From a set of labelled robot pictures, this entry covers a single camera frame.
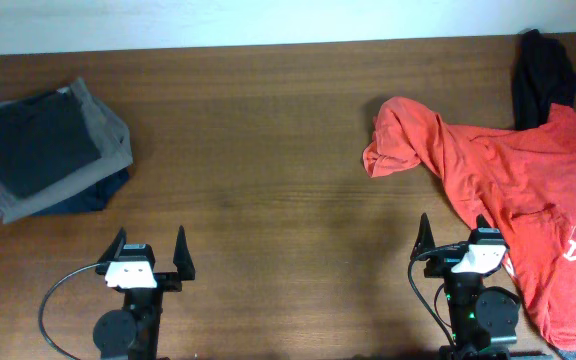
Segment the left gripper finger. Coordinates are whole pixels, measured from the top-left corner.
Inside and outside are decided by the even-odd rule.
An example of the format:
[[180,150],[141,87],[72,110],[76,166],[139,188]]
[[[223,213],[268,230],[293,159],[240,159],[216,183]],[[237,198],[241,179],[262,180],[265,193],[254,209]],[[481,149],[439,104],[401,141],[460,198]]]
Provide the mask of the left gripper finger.
[[193,281],[195,279],[196,270],[188,249],[186,233],[183,226],[180,226],[178,230],[173,264],[177,269],[181,281]]
[[97,262],[99,264],[108,264],[114,261],[121,253],[123,246],[126,244],[126,238],[127,235],[125,229],[120,228],[114,240],[111,242],[109,247],[103,252],[103,254],[100,256]]

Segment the orange printed t-shirt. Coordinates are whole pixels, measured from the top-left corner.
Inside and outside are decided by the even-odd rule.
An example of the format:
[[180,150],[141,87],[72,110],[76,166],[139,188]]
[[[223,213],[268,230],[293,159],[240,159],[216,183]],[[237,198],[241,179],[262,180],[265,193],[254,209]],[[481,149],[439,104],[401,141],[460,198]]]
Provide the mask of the orange printed t-shirt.
[[437,175],[460,218],[485,217],[509,246],[505,268],[541,336],[576,350],[576,111],[553,105],[544,125],[450,125],[413,100],[386,101],[363,154],[372,177],[418,165]]

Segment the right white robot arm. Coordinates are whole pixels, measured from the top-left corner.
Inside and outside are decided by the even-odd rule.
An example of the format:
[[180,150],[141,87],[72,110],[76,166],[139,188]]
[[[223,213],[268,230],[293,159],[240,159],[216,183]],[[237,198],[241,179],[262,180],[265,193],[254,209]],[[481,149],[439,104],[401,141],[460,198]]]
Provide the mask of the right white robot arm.
[[[467,240],[437,246],[429,218],[422,214],[411,252],[407,270],[411,288],[448,340],[438,351],[440,359],[509,359],[508,346],[517,342],[518,296],[484,285],[484,279],[501,268],[508,245],[483,216],[476,223]],[[439,291],[447,302],[447,322],[415,285],[412,270],[418,262],[425,264],[426,278],[443,281]]]

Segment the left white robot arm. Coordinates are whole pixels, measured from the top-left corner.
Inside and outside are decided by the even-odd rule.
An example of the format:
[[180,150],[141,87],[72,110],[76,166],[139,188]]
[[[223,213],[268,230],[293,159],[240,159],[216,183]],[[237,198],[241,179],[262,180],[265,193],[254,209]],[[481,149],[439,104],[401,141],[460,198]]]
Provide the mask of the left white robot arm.
[[95,272],[106,286],[123,295],[121,308],[102,315],[93,329],[93,342],[102,359],[155,359],[159,340],[163,297],[182,290],[193,281],[196,270],[188,249],[185,229],[177,234],[173,272],[157,272],[153,249],[148,244],[129,244],[120,229],[99,258]]

